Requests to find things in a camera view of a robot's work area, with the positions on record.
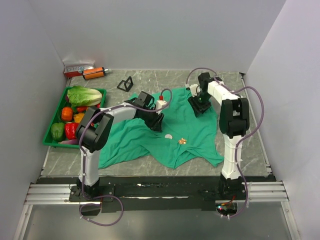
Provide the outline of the gold brooch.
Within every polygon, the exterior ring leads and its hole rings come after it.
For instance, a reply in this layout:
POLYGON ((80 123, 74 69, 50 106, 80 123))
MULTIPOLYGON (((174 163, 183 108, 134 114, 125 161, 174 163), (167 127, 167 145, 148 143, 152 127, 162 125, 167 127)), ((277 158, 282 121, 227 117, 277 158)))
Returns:
POLYGON ((184 145, 184 144, 187 143, 187 140, 184 139, 184 138, 181 138, 181 139, 178 141, 178 143, 179 143, 180 145, 184 145))

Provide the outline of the green garment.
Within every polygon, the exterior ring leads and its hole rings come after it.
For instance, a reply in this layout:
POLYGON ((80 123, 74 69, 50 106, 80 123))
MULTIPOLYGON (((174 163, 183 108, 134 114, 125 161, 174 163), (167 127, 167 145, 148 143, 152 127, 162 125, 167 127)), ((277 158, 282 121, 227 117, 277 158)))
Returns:
POLYGON ((185 88, 172 90, 169 108, 164 109, 162 132, 150 130, 142 119, 135 118, 112 126, 106 145, 100 151, 100 169, 153 156, 162 165, 176 169, 193 158, 204 158, 213 166, 223 162, 215 146, 217 114, 213 108, 199 117, 188 103, 191 93, 185 88), (165 138, 166 134, 173 139, 165 138), (186 144, 178 141, 184 138, 186 144))

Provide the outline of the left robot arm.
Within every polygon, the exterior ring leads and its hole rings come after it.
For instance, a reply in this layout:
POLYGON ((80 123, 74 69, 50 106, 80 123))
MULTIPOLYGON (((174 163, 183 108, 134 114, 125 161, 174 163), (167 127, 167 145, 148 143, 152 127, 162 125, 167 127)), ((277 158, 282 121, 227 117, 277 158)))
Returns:
POLYGON ((165 101, 161 93, 158 100, 142 91, 119 105, 109 108, 91 106, 76 129, 81 153, 81 172, 77 180, 77 187, 87 201, 95 200, 99 194, 99 159, 100 151, 106 145, 114 124, 141 119, 154 132, 162 131, 164 114, 170 101, 165 101))

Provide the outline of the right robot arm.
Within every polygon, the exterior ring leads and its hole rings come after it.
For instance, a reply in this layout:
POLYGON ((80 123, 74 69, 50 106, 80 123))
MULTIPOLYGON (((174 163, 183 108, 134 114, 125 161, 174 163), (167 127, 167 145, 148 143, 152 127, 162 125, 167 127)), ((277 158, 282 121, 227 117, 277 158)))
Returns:
POLYGON ((219 129, 224 137, 224 161, 220 174, 218 193, 223 199, 245 192, 241 174, 241 139, 250 128, 249 101, 234 93, 219 77, 211 77, 208 72, 198 76, 198 84, 185 87, 191 96, 188 102, 198 117, 211 107, 213 98, 220 106, 219 129))

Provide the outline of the red chili toy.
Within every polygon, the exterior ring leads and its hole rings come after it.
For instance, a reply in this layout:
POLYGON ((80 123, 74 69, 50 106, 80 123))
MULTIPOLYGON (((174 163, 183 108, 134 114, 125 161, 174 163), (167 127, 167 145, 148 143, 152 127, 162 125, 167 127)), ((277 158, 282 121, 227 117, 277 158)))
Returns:
POLYGON ((76 112, 77 112, 77 113, 83 113, 83 112, 85 112, 87 109, 88 109, 87 106, 78 106, 78 107, 76 107, 76 112))

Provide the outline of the yellow pepper toy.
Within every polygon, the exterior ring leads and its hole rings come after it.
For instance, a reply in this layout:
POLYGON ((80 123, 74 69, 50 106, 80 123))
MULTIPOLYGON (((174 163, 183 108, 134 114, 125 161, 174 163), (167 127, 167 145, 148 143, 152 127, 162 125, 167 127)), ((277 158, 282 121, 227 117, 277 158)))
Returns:
POLYGON ((74 120, 74 122, 77 123, 77 124, 79 124, 79 123, 82 121, 84 115, 85 115, 84 112, 79 112, 79 113, 77 113, 77 114, 74 114, 74 115, 73 115, 73 120, 74 120))

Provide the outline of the green lettuce toy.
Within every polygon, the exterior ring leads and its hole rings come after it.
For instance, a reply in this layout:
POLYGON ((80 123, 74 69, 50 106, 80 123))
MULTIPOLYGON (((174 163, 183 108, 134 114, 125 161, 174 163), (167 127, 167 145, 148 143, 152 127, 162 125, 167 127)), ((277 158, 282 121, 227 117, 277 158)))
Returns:
POLYGON ((67 90, 67 97, 73 107, 90 107, 99 104, 103 94, 93 88, 73 86, 67 90))

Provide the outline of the purple eggplant toy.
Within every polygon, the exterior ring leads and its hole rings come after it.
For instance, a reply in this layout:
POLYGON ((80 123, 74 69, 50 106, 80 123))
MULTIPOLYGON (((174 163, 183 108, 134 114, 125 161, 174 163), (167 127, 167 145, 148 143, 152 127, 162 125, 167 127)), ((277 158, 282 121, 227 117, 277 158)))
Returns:
POLYGON ((68 140, 63 140, 59 142, 59 144, 62 145, 78 145, 79 141, 77 139, 68 139, 68 140))

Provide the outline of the red pepper toy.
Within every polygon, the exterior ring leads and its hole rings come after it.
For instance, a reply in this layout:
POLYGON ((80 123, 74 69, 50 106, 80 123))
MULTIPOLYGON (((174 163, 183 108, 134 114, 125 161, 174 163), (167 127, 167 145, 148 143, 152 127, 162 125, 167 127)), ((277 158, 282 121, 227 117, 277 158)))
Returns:
POLYGON ((66 123, 64 125, 65 136, 68 140, 76 139, 76 130, 78 125, 79 124, 76 122, 66 123))

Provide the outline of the orange cylindrical tool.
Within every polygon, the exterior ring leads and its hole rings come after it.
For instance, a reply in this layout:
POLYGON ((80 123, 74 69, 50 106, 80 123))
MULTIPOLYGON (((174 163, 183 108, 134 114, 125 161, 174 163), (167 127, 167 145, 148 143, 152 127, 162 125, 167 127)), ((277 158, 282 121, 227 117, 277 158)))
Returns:
POLYGON ((82 72, 82 77, 88 81, 92 79, 97 79, 106 76, 108 73, 108 69, 104 67, 97 67, 97 68, 91 68, 91 69, 86 69, 82 72))

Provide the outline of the orange pepper toy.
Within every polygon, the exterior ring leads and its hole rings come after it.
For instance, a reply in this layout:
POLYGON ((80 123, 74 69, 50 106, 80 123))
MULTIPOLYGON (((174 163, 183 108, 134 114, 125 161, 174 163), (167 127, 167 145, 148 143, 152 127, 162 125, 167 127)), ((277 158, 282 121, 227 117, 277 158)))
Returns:
POLYGON ((71 107, 64 107, 61 110, 61 120, 65 122, 71 122, 73 119, 73 109, 71 107))

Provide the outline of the green plastic tray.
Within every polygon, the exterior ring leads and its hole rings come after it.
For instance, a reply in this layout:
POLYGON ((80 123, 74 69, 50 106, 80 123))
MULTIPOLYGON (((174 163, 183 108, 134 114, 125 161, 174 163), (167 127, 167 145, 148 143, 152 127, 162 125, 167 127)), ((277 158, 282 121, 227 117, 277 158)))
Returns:
POLYGON ((59 119, 61 117, 61 111, 63 107, 70 107, 71 104, 67 102, 67 93, 68 90, 72 89, 72 87, 66 87, 59 99, 58 105, 54 111, 54 114, 51 118, 50 124, 48 125, 48 128, 46 130, 46 133, 43 138, 43 144, 46 146, 50 147, 55 147, 55 148, 67 148, 67 149, 77 149, 78 146, 76 144, 69 144, 69 143, 59 143, 59 141, 56 141, 53 139, 52 134, 51 134, 51 127, 53 124, 56 124, 59 122, 59 119))

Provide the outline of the green pepper toy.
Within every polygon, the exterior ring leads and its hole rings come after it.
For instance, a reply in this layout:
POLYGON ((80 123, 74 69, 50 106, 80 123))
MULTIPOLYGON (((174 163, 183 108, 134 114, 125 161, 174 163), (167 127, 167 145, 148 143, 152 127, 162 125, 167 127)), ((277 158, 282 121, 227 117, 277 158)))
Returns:
POLYGON ((54 123, 50 128, 52 139, 56 142, 62 142, 65 137, 65 124, 63 122, 54 123))

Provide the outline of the red white box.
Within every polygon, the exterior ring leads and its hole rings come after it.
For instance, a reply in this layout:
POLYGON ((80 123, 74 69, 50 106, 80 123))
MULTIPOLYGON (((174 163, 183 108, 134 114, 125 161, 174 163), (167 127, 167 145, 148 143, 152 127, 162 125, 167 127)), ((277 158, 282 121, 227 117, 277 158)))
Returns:
POLYGON ((66 78, 73 78, 73 77, 81 76, 84 70, 93 69, 93 68, 94 68, 94 64, 66 66, 64 68, 63 74, 66 78))

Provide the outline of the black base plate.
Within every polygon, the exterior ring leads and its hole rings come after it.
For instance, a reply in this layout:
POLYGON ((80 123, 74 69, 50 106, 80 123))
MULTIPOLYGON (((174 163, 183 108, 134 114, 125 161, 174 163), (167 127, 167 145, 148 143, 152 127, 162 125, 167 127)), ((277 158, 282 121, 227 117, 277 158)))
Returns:
POLYGON ((100 210, 102 213, 120 211, 193 210, 215 211, 216 202, 244 201, 247 191, 274 192, 273 175, 249 176, 245 192, 233 197, 219 194, 219 176, 141 176, 102 177, 99 180, 99 195, 85 199, 76 185, 71 186, 69 201, 79 203, 85 216, 100 210))

